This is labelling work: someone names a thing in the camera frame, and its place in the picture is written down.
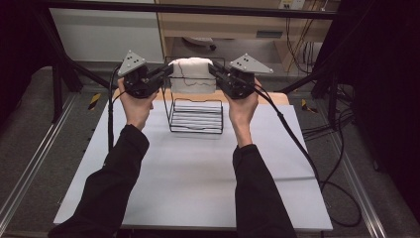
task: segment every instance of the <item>table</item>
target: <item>table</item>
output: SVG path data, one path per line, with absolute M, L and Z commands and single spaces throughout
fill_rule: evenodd
M 273 97 L 277 101 L 285 98 L 281 94 Z M 163 102 L 156 100 L 154 106 L 144 129 L 151 146 L 130 196 L 123 228 L 235 229 L 236 180 L 232 154 L 236 139 L 227 113 L 229 104 L 223 103 L 227 123 L 221 135 L 170 133 Z M 293 107 L 279 105 L 278 108 L 304 145 Z M 124 111 L 117 100 L 115 135 L 119 135 L 124 124 Z M 72 215 L 86 178 L 102 167 L 107 154 L 106 128 L 107 110 L 104 110 L 54 223 Z M 277 184 L 293 227 L 298 231 L 332 230 L 312 169 L 269 105 L 258 107 L 252 131 L 254 143 L 259 146 Z

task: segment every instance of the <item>white towel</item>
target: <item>white towel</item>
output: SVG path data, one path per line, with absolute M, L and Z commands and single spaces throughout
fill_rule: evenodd
M 176 59 L 171 74 L 171 90 L 178 93 L 214 93 L 216 90 L 216 78 L 210 74 L 208 63 L 210 59 L 189 58 Z

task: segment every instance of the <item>black sleeve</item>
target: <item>black sleeve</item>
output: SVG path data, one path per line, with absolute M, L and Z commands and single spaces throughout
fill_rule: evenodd
M 275 182 L 256 145 L 234 152 L 237 231 L 240 238 L 296 237 Z
M 102 169 L 87 178 L 74 214 L 51 230 L 49 237 L 113 237 L 123 222 L 148 148 L 146 136 L 136 127 L 126 126 Z

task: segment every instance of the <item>floor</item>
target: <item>floor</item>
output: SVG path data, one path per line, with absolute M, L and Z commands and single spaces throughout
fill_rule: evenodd
M 212 52 L 208 48 L 194 46 L 182 39 L 177 39 L 172 54 L 182 57 L 218 57 L 229 61 L 248 53 L 274 69 L 273 75 L 258 75 L 262 85 L 268 91 L 279 90 L 305 75 L 296 69 L 285 73 L 274 45 L 270 41 L 220 39 L 215 40 L 215 43 L 217 49 Z M 98 70 L 97 73 L 108 78 L 110 71 L 104 69 Z M 66 98 L 74 100 L 74 104 L 46 153 L 43 163 L 39 166 L 38 172 L 33 177 L 31 186 L 28 187 L 22 200 L 17 202 L 16 211 L 12 212 L 13 217 L 2 221 L 2 224 L 7 224 L 3 237 L 46 237 L 46 233 L 53 227 L 53 218 L 59 208 L 59 202 L 65 196 L 106 104 L 105 91 L 89 80 L 84 79 L 84 81 L 87 86 L 81 93 L 65 93 Z M 302 129 L 326 124 L 322 110 L 327 105 L 327 97 L 313 99 L 310 95 L 312 86 L 313 83 L 308 83 L 288 95 L 290 104 L 295 106 Z M 347 86 L 344 86 L 343 90 L 352 92 Z M 43 141 L 44 135 L 52 126 L 53 96 L 51 92 L 51 72 L 48 69 L 38 71 L 34 74 L 20 106 L 0 128 L 0 165 L 2 168 L 0 170 L 0 203 L 6 202 L 33 154 L 37 151 L 38 145 Z M 87 110 L 92 96 L 97 92 L 101 92 L 102 95 L 98 104 L 94 110 Z M 302 110 L 302 99 L 306 100 L 310 110 Z M 348 102 L 339 102 L 338 109 L 344 111 L 348 107 L 347 104 Z M 345 152 L 362 182 L 372 209 L 383 227 L 385 237 L 420 237 L 420 226 L 392 180 L 387 174 L 374 170 L 372 159 L 360 135 L 357 123 L 357 121 L 349 121 L 343 129 Z M 337 162 L 339 150 L 334 143 L 337 142 L 337 135 L 336 133 L 314 140 L 310 140 L 312 137 L 307 138 L 308 152 L 321 178 L 325 178 Z M 346 167 L 341 165 L 331 181 L 339 184 L 347 192 L 353 193 L 354 189 L 349 179 Z M 324 198 L 333 218 L 344 223 L 353 223 L 357 220 L 358 213 L 355 205 L 342 192 L 327 186 Z M 325 236 L 382 237 L 374 236 L 369 232 L 367 217 L 364 215 L 362 222 L 355 227 L 343 227 L 333 223 L 334 231 L 326 232 Z M 319 236 L 320 234 L 299 233 L 299 237 Z

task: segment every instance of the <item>gray floor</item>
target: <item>gray floor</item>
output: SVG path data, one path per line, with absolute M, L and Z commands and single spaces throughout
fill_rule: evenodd
M 269 91 L 280 89 L 297 80 L 303 74 L 293 71 L 282 72 L 279 58 L 273 43 L 269 41 L 217 40 L 217 50 L 190 45 L 180 39 L 175 42 L 174 56 L 183 57 L 222 57 L 234 60 L 244 51 L 265 64 L 270 64 L 274 76 L 261 76 L 262 85 Z M 295 106 L 301 128 L 324 125 L 319 113 L 301 110 L 301 99 L 311 106 L 317 106 L 309 91 L 312 83 L 289 94 L 290 103 Z M 84 90 L 77 95 L 74 107 L 52 145 L 43 165 L 30 189 L 17 209 L 7 231 L 31 231 L 41 235 L 53 227 L 53 218 L 59 208 L 58 202 L 77 170 L 78 164 L 87 148 L 89 138 L 96 127 L 106 103 L 103 93 L 93 111 L 87 110 L 93 90 Z M 22 105 L 9 117 L 0 129 L 0 203 L 18 181 L 27 163 L 36 151 L 53 118 L 52 76 L 48 70 L 40 70 L 33 76 L 32 83 L 23 97 Z M 388 237 L 420 237 L 420 226 L 414 219 L 387 174 L 378 173 L 372 167 L 368 150 L 364 145 L 358 125 L 349 124 L 344 129 L 346 152 L 363 181 L 367 194 Z M 331 170 L 337 161 L 337 151 L 331 137 L 322 137 L 306 143 L 309 154 L 315 161 L 321 178 Z M 343 170 L 338 169 L 332 181 L 350 191 Z M 327 187 L 325 200 L 329 213 L 343 222 L 352 222 L 357 217 L 356 209 L 348 198 L 340 192 Z M 367 226 L 362 222 L 353 228 L 334 224 L 334 231 L 326 232 L 327 237 L 370 237 Z M 300 237 L 319 237 L 319 234 L 299 234 Z

